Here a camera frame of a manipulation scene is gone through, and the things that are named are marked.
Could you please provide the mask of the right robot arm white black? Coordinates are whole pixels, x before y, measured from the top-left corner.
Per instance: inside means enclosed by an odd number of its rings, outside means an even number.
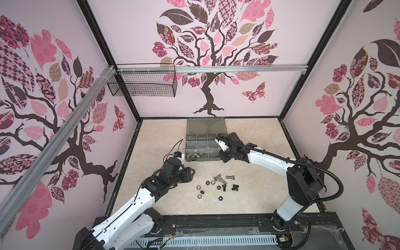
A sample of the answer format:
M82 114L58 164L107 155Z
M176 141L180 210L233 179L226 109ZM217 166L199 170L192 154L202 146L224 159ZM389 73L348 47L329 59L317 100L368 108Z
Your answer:
M323 188L316 169L308 166L305 160L284 158L267 152L256 144L244 144L236 133L219 134L215 138L221 148L219 156L223 162L231 159L259 165L285 177L289 194L275 210L273 220L286 223L308 208Z

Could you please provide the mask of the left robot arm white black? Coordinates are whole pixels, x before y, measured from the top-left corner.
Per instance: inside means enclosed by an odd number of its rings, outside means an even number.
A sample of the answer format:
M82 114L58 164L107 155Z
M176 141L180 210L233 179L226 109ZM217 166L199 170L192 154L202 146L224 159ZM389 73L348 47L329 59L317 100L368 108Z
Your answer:
M141 236L159 232L163 216L153 205L172 187L191 182L194 175L195 170L185 167L181 157L167 159L124 206L92 229L82 228L76 234L73 249L124 250Z

